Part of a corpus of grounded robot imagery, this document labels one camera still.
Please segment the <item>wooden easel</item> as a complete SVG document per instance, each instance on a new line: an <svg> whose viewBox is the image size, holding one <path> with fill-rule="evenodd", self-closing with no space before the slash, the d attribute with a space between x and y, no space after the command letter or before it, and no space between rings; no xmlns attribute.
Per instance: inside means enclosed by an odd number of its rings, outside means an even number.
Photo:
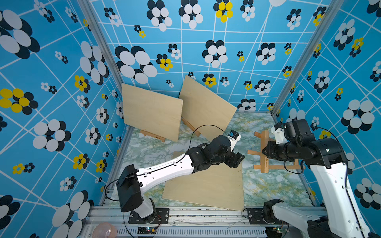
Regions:
<svg viewBox="0 0 381 238"><path fill-rule="evenodd" d="M201 135L201 133L196 130L195 127L193 127L187 120L185 120L184 118L181 118L181 121L183 122L184 125L186 125L187 127L189 127L192 131L194 131L194 134L199 137Z"/></svg>
<svg viewBox="0 0 381 238"><path fill-rule="evenodd" d="M153 133L150 133L150 132L147 132L147 131L144 131L144 130L140 130L140 133L143 134L144 136L149 136L149 137L158 139L161 142L165 142L165 140L166 140L166 138L164 138L164 137L158 136L156 134L153 134Z"/></svg>
<svg viewBox="0 0 381 238"><path fill-rule="evenodd" d="M292 172L299 170L301 168L305 168L304 166L300 165L300 160L295 160L292 162L291 165L271 165L269 163L269 156L266 154L263 154L263 150L267 152L266 147L268 146L269 142L275 142L274 139L271 139L269 136L269 131L262 131L254 132L254 136L259 138L261 141L261 151L254 151L254 150L248 150L247 154L249 155L255 155L260 157L260 164L259 165L253 165L254 170L260 170L261 173L269 173L270 170L290 170Z"/></svg>

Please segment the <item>plywood board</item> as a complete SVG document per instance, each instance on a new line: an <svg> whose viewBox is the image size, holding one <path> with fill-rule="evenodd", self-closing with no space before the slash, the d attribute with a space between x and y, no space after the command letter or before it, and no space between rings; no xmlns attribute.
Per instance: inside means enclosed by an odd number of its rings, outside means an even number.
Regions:
<svg viewBox="0 0 381 238"><path fill-rule="evenodd" d="M237 111L189 76L185 76L179 98L183 100L182 118L208 141L223 134Z"/></svg>
<svg viewBox="0 0 381 238"><path fill-rule="evenodd" d="M222 163L165 183L163 199L241 211L244 209L242 165Z"/></svg>
<svg viewBox="0 0 381 238"><path fill-rule="evenodd" d="M164 94L123 84L125 124L178 141L183 100Z"/></svg>

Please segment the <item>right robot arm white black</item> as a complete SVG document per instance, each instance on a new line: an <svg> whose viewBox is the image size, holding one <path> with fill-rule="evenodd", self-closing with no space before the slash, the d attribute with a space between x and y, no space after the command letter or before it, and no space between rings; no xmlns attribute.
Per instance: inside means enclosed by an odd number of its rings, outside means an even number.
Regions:
<svg viewBox="0 0 381 238"><path fill-rule="evenodd" d="M264 203L264 220L283 221L310 238L376 238L361 216L348 179L348 159L341 144L332 138L317 140L305 119L277 123L275 136L262 150L278 161L306 164L319 185L326 215L291 208L281 199Z"/></svg>

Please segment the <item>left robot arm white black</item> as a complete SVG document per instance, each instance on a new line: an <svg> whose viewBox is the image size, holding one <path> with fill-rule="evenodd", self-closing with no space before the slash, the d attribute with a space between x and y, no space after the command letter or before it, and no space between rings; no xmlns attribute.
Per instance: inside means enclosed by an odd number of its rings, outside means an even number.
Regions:
<svg viewBox="0 0 381 238"><path fill-rule="evenodd" d="M116 180L121 212L134 211L144 221L153 219L157 215L155 205L152 199L144 196L151 188L221 163L237 168L245 158L243 154L233 152L240 139L241 135L231 131L228 136L219 135L209 144L190 148L175 159L156 166L140 169L136 169L133 164L126 166Z"/></svg>

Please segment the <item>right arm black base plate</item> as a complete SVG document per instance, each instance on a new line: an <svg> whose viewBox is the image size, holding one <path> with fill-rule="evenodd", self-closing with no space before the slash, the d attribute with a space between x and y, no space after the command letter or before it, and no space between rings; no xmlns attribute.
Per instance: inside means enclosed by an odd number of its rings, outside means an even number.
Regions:
<svg viewBox="0 0 381 238"><path fill-rule="evenodd" d="M244 217L246 217L251 225L276 225L281 226L285 225L283 221L275 219L275 221L268 222L264 217L264 209L263 208L245 208L243 212Z"/></svg>

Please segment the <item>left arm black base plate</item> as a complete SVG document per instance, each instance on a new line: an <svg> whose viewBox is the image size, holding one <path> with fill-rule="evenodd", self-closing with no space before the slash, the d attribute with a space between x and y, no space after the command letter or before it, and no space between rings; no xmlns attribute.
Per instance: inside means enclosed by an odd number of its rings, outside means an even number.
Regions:
<svg viewBox="0 0 381 238"><path fill-rule="evenodd" d="M139 214L135 211L131 211L128 220L129 224L168 224L170 215L169 208L156 208L154 213L141 218Z"/></svg>

